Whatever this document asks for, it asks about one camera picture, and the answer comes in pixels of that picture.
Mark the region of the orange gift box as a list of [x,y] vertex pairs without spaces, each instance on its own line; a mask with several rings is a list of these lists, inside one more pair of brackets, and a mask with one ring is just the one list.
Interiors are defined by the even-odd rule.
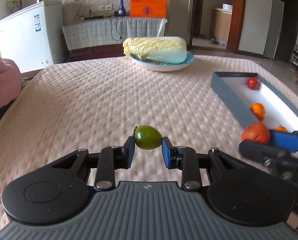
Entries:
[[165,18],[167,0],[130,0],[131,17]]

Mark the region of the tv cabinet with cloth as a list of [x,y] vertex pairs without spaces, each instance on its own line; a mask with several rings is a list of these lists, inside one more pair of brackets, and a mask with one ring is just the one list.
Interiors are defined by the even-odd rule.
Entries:
[[71,61],[119,57],[127,38],[165,35],[166,18],[106,17],[62,27]]

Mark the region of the white wall power strip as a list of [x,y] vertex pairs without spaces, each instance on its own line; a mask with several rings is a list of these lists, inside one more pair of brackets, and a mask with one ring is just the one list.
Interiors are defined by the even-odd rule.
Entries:
[[95,12],[107,12],[113,9],[113,5],[112,4],[105,4],[105,5],[98,5],[98,6],[93,6],[93,7],[89,7],[87,9],[88,13],[95,13]]

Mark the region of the light blue ceramic plate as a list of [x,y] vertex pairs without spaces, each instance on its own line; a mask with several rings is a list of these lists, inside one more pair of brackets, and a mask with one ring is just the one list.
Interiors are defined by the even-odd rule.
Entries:
[[133,55],[130,55],[129,57],[139,67],[142,67],[144,69],[151,70],[154,72],[175,72],[188,67],[194,61],[194,55],[189,51],[187,52],[186,60],[180,64],[141,61],[136,59]]

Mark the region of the white chest freezer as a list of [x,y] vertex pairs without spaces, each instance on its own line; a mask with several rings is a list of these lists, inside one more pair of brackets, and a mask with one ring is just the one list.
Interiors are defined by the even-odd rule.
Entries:
[[42,1],[0,20],[0,55],[23,73],[64,62],[61,1]]

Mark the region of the small orange citrus fruit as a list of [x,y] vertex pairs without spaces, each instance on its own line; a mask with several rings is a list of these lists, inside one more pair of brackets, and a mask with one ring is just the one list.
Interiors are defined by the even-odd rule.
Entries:
[[288,132],[288,130],[285,127],[283,127],[283,126],[275,127],[274,128],[274,131],[284,132],[284,133],[287,133]]

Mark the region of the large orange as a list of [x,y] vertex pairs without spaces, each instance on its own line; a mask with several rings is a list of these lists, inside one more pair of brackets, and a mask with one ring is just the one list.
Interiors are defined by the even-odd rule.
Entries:
[[265,119],[266,111],[265,107],[261,103],[254,103],[250,107],[250,111],[252,111],[252,113],[259,121],[263,121]]

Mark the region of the blue glass bottle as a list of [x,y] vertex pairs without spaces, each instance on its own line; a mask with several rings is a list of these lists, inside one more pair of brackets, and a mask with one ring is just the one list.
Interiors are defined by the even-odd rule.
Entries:
[[126,16],[126,10],[124,7],[124,0],[120,0],[119,8],[116,12],[114,12],[115,17],[125,17]]

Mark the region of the red ribbed tomato fruit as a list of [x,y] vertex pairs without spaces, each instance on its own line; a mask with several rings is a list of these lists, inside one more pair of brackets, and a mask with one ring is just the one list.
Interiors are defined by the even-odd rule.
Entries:
[[257,90],[258,89],[258,79],[256,77],[251,77],[247,81],[247,86],[251,90]]

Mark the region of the napa cabbage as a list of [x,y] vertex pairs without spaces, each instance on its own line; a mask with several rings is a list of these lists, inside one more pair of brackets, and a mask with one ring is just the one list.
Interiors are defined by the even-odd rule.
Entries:
[[180,64],[187,58],[186,41],[181,37],[136,37],[123,42],[124,54],[140,61]]

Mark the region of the orange mandarin with stem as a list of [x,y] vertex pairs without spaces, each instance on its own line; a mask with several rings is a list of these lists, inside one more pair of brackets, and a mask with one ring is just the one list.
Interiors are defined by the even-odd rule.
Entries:
[[270,141],[270,131],[260,122],[256,122],[244,129],[242,141],[254,141],[262,144],[268,144]]

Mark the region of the green tomato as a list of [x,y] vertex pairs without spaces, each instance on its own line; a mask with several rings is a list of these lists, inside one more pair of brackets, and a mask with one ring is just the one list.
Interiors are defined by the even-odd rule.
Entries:
[[142,150],[153,150],[161,146],[162,135],[154,127],[141,125],[133,132],[135,144]]

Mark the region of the kitchen counter cabinet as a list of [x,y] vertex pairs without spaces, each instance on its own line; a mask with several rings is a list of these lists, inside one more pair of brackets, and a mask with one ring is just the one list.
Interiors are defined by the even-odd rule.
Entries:
[[210,37],[227,46],[231,26],[232,9],[213,8],[211,13]]

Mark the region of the pink quilted table cover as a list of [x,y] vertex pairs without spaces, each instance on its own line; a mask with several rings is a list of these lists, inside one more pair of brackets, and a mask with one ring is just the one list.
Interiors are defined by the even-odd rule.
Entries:
[[174,145],[211,147],[239,158],[242,128],[211,89],[214,72],[258,73],[298,109],[298,96],[259,64],[197,55],[177,72],[151,72],[127,57],[54,65],[22,90],[0,120],[0,230],[8,224],[1,194],[13,180],[79,148],[122,145],[150,125]]

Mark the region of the grey shallow cardboard box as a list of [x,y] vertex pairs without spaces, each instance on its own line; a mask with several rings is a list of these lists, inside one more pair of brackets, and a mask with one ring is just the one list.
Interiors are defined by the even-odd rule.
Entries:
[[[258,79],[257,90],[251,90],[247,86],[251,77]],[[214,72],[211,88],[227,105],[242,128],[258,121],[250,107],[254,103],[261,103],[266,111],[263,124],[267,128],[274,129],[281,125],[289,132],[298,131],[298,108],[257,73]]]

